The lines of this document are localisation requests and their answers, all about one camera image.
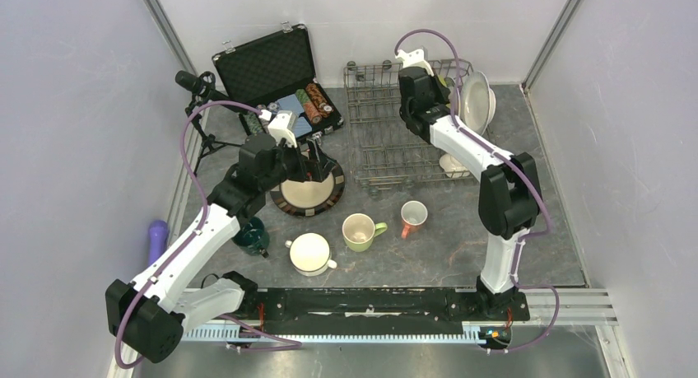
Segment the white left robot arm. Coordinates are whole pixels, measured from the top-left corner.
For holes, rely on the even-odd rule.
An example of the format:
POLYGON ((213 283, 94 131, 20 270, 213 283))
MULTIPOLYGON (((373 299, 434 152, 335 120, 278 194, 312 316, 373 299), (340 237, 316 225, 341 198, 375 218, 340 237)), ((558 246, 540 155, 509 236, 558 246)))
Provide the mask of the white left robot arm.
POLYGON ((236 274, 195 292, 185 289, 265 206, 268 192, 288 180, 323 182, 338 166, 315 142, 301 149, 268 134, 248 138, 186 232, 132 281, 116 279, 108 286, 106 310, 117 365, 130 369, 144 359, 161 362, 192 329, 229 312, 252 316, 258 295, 239 284, 236 274))

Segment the orange mug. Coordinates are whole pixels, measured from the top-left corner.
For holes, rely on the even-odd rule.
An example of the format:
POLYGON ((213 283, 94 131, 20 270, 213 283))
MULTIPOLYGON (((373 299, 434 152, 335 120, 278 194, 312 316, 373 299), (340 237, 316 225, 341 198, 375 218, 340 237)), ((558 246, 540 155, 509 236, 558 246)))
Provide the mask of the orange mug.
POLYGON ((428 209, 424 203, 411 200, 403 204, 400 215, 403 222, 401 237, 406 239, 411 232, 414 232, 426 222, 428 209))

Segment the dark green mug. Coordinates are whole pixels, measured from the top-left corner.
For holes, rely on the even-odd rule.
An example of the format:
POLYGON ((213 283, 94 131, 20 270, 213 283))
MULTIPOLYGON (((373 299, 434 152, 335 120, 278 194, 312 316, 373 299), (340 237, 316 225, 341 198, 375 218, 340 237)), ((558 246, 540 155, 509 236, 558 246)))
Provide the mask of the dark green mug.
POLYGON ((258 217, 252 217, 232 238, 232 241, 246 254, 261 256, 265 259, 269 256, 270 235, 263 221, 258 217))

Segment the white plain plate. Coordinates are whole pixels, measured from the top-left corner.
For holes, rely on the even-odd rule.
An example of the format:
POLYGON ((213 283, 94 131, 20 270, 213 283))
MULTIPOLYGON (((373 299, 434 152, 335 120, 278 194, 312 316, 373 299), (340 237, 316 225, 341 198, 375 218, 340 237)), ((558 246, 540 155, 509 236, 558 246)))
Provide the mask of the white plain plate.
POLYGON ((459 118, 474 133, 483 135, 494 118, 496 96, 486 75, 474 71, 464 81, 459 118))

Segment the white two-handled soup cup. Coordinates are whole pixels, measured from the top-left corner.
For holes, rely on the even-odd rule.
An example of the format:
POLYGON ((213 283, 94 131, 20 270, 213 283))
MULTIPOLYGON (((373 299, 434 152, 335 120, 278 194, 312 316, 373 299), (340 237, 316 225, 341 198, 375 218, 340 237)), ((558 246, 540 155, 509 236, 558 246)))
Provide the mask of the white two-handled soup cup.
POLYGON ((320 234, 308 232, 287 240, 285 247, 294 269, 306 277, 319 276, 328 269, 337 268, 327 240, 320 234))

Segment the light green mug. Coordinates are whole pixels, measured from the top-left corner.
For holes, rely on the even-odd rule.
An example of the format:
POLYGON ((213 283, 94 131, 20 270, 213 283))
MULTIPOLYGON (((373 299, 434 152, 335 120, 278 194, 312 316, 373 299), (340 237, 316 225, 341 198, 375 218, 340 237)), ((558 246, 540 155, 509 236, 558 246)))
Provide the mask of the light green mug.
POLYGON ((388 229, 385 222, 375 223, 363 213, 348 216, 342 224, 342 237, 346 246, 355 252, 367 251, 376 236, 388 229))

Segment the small white cup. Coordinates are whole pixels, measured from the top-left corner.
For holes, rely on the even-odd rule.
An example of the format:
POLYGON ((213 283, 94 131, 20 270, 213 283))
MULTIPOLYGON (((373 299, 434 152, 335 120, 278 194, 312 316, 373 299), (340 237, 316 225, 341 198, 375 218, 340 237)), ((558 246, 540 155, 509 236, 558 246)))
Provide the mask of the small white cup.
POLYGON ((446 153, 439 159, 440 168, 444 174, 451 178, 463 178, 470 175, 470 171, 452 155, 446 153))

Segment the dark striped plate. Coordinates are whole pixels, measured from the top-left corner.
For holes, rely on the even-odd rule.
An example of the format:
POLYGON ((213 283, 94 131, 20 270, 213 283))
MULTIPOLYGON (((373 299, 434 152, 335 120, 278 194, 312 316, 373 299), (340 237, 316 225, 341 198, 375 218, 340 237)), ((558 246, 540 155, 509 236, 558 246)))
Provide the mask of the dark striped plate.
POLYGON ((294 217, 313 217, 336 206, 345 186, 343 168, 334 163, 328 177, 322 182, 287 180, 269 194, 282 212, 294 217))

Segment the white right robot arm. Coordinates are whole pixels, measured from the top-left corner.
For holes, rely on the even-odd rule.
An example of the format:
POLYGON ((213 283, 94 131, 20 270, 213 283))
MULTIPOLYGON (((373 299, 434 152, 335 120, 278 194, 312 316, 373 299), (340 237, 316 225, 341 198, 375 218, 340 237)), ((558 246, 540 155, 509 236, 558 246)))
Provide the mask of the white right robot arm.
POLYGON ((477 277, 477 312, 495 319, 514 302, 519 256, 546 209, 535 160, 514 155, 468 129, 447 105, 448 89, 420 67, 398 73, 399 114, 407 128, 464 164, 479 183, 478 215, 488 232, 486 262, 477 277))

